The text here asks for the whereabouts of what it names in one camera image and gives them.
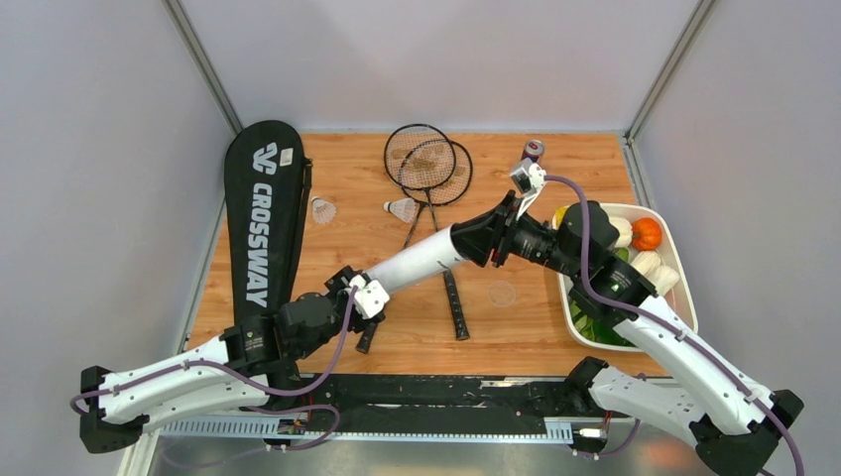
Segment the white shuttlecock tube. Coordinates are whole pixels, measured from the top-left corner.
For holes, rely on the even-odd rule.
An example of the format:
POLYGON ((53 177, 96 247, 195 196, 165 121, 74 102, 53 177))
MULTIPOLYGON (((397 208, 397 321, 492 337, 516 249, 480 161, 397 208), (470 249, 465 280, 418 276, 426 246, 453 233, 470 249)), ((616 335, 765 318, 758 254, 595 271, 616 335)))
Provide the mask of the white shuttlecock tube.
POLYGON ((365 271, 391 295, 460 266, 466 258, 451 238, 451 227, 426 237, 365 271))

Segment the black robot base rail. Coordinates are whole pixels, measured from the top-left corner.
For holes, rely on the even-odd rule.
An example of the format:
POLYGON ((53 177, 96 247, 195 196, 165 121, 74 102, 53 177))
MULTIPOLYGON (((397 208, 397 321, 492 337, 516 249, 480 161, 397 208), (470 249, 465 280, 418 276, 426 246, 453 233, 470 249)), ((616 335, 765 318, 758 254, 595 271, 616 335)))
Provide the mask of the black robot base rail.
POLYGON ((386 438, 502 439, 552 436, 604 448, 616 412, 564 379, 502 376, 331 374, 295 397, 272 396, 264 415, 299 418, 296 432, 386 438))

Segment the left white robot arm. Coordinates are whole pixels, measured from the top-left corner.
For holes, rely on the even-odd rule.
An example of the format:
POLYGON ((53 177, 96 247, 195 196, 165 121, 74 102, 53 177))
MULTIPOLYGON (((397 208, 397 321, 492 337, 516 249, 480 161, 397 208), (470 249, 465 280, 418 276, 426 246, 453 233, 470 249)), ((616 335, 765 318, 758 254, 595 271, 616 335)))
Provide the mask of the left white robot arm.
POLYGON ((79 437, 88 452, 100 454, 186 417, 241 408, 290 411, 316 387, 300 381, 298 361, 333 337, 381 321, 389 299, 379 280, 345 268, 326 293, 252 315, 190 351, 124 372, 89 367, 70 402, 79 437))

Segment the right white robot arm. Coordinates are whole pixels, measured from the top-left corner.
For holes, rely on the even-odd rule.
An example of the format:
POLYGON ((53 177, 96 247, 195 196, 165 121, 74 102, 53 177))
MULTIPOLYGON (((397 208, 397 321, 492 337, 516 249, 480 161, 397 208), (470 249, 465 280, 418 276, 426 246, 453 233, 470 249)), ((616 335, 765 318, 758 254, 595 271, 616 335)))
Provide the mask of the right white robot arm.
POLYGON ((639 381, 587 357, 569 373, 568 406, 634 417, 692 446, 719 475, 760 475, 803 409, 792 391, 772 391, 728 363, 687 327, 656 286, 614 251, 618 230, 593 200, 573 204, 557 227, 529 217, 505 196, 494 209, 454 224, 456 251, 478 265, 510 255, 566 275, 571 296, 595 321, 613 329, 667 369, 680 390, 639 381))

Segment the clear plastic tube lid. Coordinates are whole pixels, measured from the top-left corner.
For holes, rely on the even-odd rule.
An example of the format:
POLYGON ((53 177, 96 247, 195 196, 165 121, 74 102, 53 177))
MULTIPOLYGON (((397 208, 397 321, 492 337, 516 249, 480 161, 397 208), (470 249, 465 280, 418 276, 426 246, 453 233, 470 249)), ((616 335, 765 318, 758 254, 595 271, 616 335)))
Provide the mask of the clear plastic tube lid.
POLYGON ((508 307, 517 300, 515 287, 507 281, 496 281, 488 288, 489 302, 497 307, 508 307))

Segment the white shuttlecock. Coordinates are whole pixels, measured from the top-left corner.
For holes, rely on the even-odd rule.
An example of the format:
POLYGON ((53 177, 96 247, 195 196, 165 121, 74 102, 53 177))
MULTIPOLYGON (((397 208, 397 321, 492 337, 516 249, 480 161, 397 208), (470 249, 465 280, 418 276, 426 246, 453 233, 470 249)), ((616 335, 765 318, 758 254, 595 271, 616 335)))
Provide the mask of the white shuttlecock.
POLYGON ((412 223, 418 211, 418 203, 410 197, 387 201, 384 210, 405 223, 412 223))
POLYGON ((319 225, 330 223, 337 215, 336 206, 319 196, 310 200, 312 220, 319 225))

